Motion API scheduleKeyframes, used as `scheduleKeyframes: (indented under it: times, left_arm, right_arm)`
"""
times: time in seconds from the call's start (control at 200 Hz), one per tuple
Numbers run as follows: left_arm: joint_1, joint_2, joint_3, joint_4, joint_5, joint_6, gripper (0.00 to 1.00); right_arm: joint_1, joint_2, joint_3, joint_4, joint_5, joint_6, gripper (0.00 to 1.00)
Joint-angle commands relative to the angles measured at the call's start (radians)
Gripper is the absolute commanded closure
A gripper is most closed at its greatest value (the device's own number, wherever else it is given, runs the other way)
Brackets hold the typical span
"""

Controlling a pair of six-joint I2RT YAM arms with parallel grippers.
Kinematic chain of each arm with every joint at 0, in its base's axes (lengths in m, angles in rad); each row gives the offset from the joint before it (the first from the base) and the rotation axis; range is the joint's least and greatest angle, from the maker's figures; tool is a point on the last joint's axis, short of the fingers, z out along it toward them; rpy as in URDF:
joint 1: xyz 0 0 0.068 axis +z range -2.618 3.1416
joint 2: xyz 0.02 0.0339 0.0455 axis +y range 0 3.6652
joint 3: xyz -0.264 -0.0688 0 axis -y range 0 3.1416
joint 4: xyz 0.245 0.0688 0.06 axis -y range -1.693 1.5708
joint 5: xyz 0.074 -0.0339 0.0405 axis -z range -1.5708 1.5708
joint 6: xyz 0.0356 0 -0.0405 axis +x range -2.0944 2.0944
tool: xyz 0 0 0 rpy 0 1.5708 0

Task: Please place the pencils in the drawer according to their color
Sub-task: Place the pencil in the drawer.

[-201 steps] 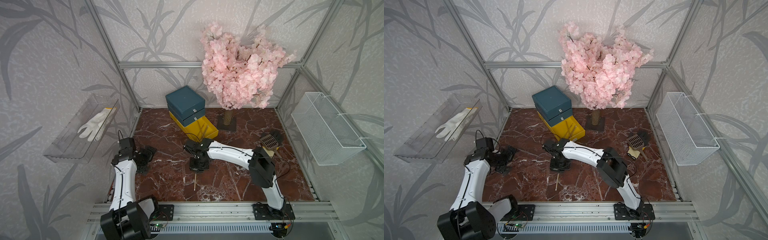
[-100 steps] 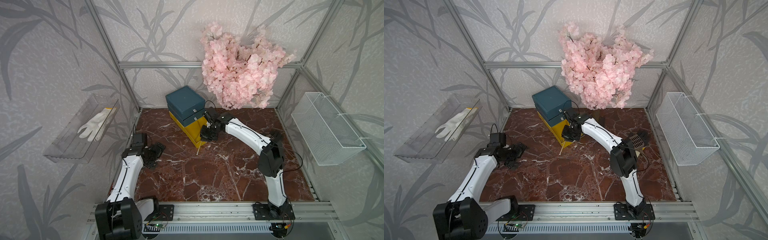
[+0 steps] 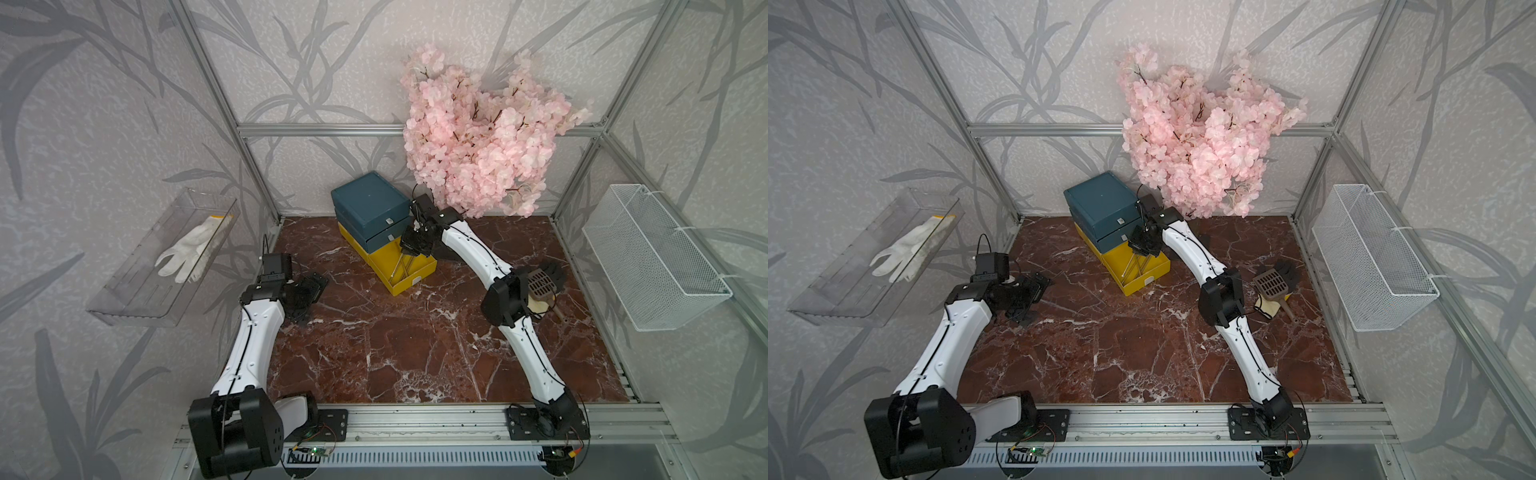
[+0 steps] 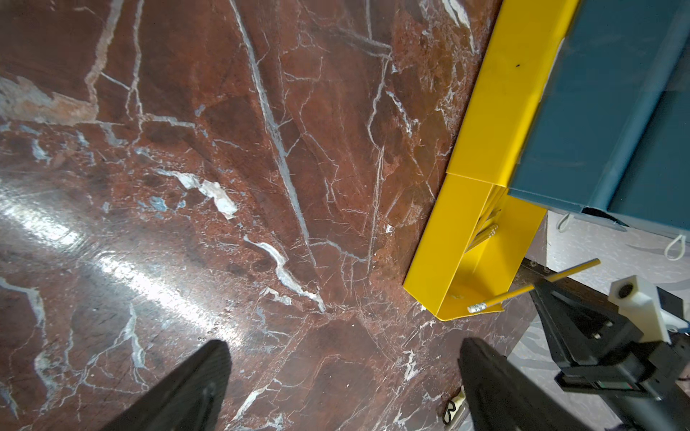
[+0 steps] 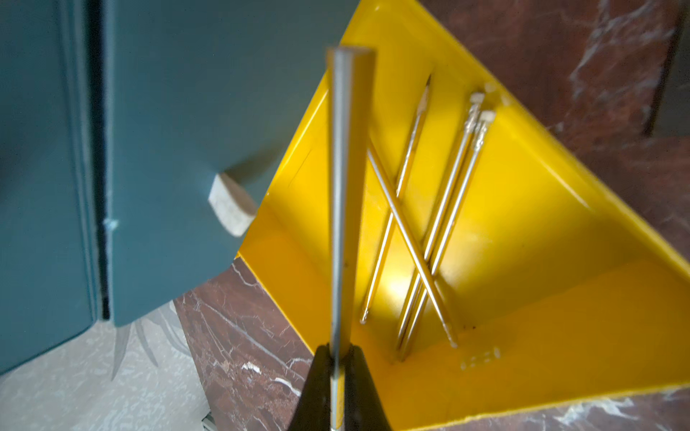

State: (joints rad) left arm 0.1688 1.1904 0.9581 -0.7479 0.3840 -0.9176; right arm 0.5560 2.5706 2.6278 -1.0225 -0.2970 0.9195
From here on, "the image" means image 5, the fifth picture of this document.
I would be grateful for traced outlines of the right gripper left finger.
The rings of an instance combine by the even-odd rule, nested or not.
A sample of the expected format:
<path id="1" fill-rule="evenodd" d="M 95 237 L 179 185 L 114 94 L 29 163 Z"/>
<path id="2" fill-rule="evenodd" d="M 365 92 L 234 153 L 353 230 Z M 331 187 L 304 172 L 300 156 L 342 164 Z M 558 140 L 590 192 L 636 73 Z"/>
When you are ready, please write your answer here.
<path id="1" fill-rule="evenodd" d="M 331 429 L 332 358 L 328 345 L 317 348 L 288 431 Z"/>

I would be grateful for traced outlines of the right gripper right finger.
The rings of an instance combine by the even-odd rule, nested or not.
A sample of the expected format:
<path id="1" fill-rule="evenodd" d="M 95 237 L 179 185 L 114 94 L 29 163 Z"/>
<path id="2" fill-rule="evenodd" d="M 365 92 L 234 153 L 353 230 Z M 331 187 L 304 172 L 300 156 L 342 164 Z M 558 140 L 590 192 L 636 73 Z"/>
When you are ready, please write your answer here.
<path id="1" fill-rule="evenodd" d="M 344 429 L 392 431 L 362 348 L 345 357 Z"/>

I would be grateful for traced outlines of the yellow bottom drawer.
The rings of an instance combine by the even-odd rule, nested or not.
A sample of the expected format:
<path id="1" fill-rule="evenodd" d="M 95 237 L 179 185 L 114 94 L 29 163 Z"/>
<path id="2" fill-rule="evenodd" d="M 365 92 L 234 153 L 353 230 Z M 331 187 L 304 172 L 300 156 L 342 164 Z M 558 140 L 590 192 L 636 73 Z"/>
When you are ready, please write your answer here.
<path id="1" fill-rule="evenodd" d="M 414 1 L 363 1 L 343 35 L 377 51 L 369 135 L 394 173 L 433 82 L 402 211 L 422 239 L 471 93 L 489 127 L 438 277 L 458 345 L 428 306 L 404 361 L 395 327 L 413 275 L 394 235 L 366 356 L 396 430 L 689 382 L 689 265 Z"/>

